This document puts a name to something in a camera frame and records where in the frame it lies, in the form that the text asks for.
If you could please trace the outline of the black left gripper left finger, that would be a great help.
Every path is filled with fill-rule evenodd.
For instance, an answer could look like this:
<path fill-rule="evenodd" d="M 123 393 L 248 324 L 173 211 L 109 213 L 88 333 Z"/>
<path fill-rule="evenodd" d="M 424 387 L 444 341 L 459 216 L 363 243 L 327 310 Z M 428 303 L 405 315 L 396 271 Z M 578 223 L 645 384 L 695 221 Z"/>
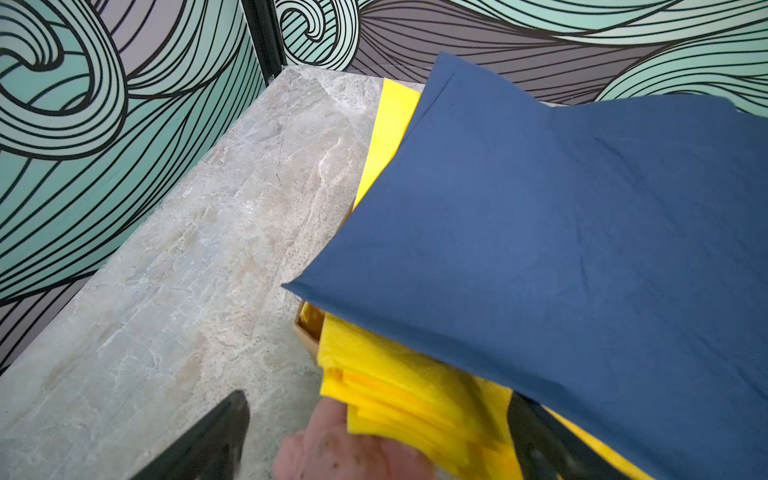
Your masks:
<path fill-rule="evenodd" d="M 249 423 L 245 392 L 234 390 L 133 479 L 234 479 Z"/>

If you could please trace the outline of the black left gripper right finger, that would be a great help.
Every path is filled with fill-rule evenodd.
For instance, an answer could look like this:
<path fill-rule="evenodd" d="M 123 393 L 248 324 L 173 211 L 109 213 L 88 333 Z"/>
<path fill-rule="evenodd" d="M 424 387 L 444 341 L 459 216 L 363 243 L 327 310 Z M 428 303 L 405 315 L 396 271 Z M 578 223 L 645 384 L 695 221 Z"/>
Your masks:
<path fill-rule="evenodd" d="M 517 392 L 507 422 L 524 479 L 628 479 L 542 405 Z"/>

